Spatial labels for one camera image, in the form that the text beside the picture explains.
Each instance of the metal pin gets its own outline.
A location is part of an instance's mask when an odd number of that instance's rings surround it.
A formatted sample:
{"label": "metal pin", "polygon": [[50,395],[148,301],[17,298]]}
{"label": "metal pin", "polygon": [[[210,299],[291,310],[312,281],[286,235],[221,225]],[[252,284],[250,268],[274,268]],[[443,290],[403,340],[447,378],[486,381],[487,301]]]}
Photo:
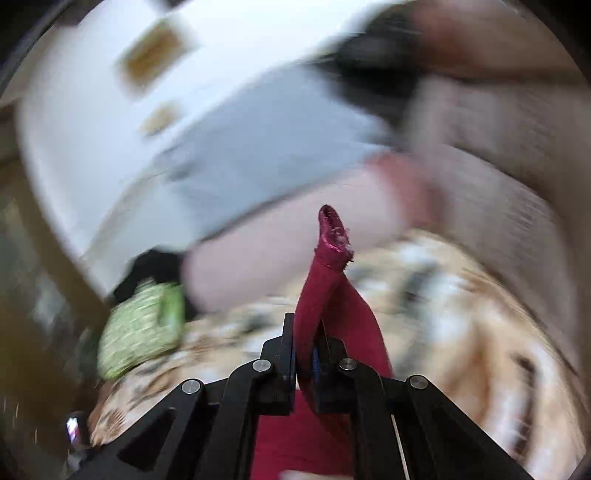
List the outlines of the metal pin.
{"label": "metal pin", "polygon": [[355,370],[357,368],[357,362],[352,358],[342,358],[339,360],[339,367],[346,371]]}
{"label": "metal pin", "polygon": [[197,380],[187,380],[182,386],[181,386],[181,390],[183,390],[183,392],[185,392],[187,395],[192,395],[195,392],[198,392],[199,389],[201,389],[201,383],[199,383]]}
{"label": "metal pin", "polygon": [[417,390],[422,390],[423,388],[427,388],[429,385],[429,380],[427,380],[422,375],[413,375],[410,378],[410,386],[416,388]]}
{"label": "metal pin", "polygon": [[252,364],[252,368],[257,372],[266,372],[271,368],[271,362],[264,358],[259,358],[259,360]]}

